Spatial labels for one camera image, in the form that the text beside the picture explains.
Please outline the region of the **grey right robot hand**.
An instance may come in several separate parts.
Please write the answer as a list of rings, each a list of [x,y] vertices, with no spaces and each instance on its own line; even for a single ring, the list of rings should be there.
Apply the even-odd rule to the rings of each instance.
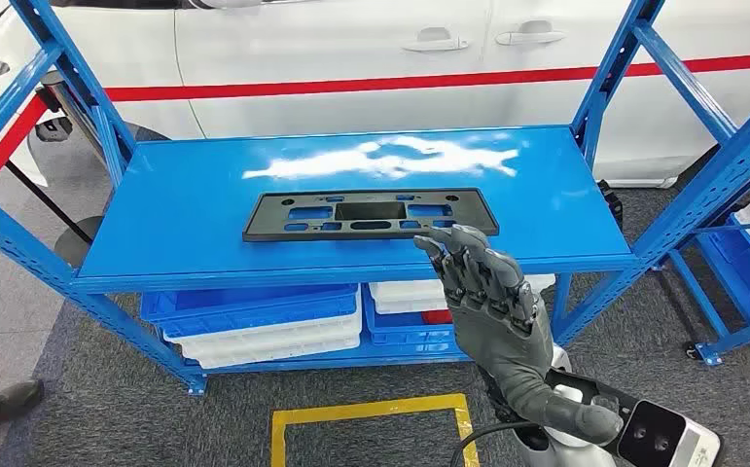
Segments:
[[[457,345],[491,376],[514,413],[595,445],[616,439],[623,427],[616,413],[547,385],[554,357],[550,320],[516,260],[466,225],[433,228],[413,243],[443,284]]]

